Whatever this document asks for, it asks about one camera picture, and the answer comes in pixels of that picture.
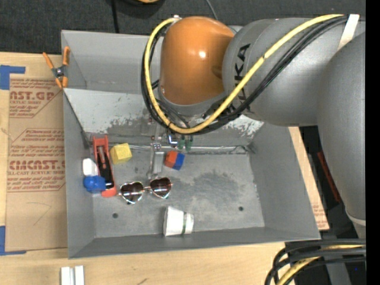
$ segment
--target sunglasses lens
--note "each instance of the sunglasses lens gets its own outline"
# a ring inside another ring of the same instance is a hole
[[[135,204],[141,199],[144,193],[144,187],[140,182],[124,184],[120,187],[120,194],[131,204]]]
[[[158,197],[167,198],[172,188],[172,183],[168,178],[154,179],[150,182],[150,188]]]

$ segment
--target white paper cup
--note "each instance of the white paper cup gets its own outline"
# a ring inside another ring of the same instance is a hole
[[[190,234],[194,226],[194,216],[191,213],[168,206],[164,218],[164,235]]]

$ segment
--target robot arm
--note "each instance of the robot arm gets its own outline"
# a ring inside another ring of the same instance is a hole
[[[342,47],[349,22],[343,15],[259,20],[232,36],[209,18],[173,18],[158,27],[172,24],[161,49],[159,100],[148,74],[159,33],[145,51],[147,107],[182,135],[210,132],[240,115],[275,125],[318,125],[347,214],[365,237],[365,21],[356,20],[352,40]],[[194,33],[206,40],[192,39]],[[186,126],[175,116],[187,118]]]

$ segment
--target blue block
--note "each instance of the blue block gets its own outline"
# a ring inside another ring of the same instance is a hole
[[[182,153],[178,153],[173,169],[179,170],[182,167],[184,160],[185,160],[185,155]]]
[[[86,176],[83,180],[86,190],[91,193],[99,193],[106,190],[106,180],[101,176]]]

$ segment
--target sunglasses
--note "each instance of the sunglasses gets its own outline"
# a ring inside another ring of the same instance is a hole
[[[125,183],[121,185],[119,195],[125,199],[128,205],[136,204],[143,197],[145,191],[149,191],[159,198],[167,198],[172,185],[169,178],[153,179],[147,187],[144,187],[141,182]]]

